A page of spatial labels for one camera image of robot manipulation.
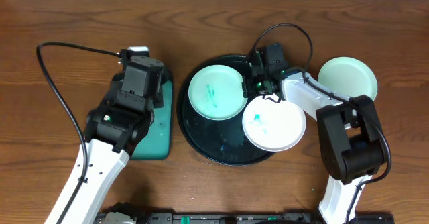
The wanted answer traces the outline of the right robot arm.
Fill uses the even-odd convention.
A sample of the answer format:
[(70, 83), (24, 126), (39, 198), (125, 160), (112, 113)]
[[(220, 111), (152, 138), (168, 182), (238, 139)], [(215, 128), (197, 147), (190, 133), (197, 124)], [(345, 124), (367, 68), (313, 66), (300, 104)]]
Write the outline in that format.
[(329, 175), (313, 222), (357, 223), (361, 191), (391, 170), (391, 151), (373, 100), (338, 95), (304, 69), (291, 68), (279, 44), (252, 48), (248, 63), (251, 76), (243, 79), (243, 94), (251, 101), (242, 117), (247, 139), (269, 152), (287, 150), (301, 140), (311, 116)]

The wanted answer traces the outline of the mint plate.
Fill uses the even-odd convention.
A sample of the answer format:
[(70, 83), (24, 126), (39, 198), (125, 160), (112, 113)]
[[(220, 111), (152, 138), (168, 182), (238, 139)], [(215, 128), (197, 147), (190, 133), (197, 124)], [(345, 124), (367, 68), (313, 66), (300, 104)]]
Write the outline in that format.
[(318, 82), (336, 93), (351, 97), (367, 95), (373, 101), (378, 92), (373, 71), (360, 60), (346, 56), (326, 62), (320, 69)]
[(247, 104), (242, 83), (242, 75), (230, 66), (207, 66), (199, 70), (190, 81), (190, 104), (198, 114), (207, 119), (230, 119), (239, 114)]

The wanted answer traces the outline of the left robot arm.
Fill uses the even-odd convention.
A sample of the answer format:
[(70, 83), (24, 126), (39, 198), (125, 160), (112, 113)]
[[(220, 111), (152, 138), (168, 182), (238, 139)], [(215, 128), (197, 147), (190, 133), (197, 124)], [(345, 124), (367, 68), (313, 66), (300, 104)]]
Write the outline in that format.
[(162, 160), (170, 150), (172, 79), (147, 56), (122, 59), (123, 72), (88, 114), (84, 146), (47, 223), (92, 223), (111, 185), (137, 152), (137, 160)]

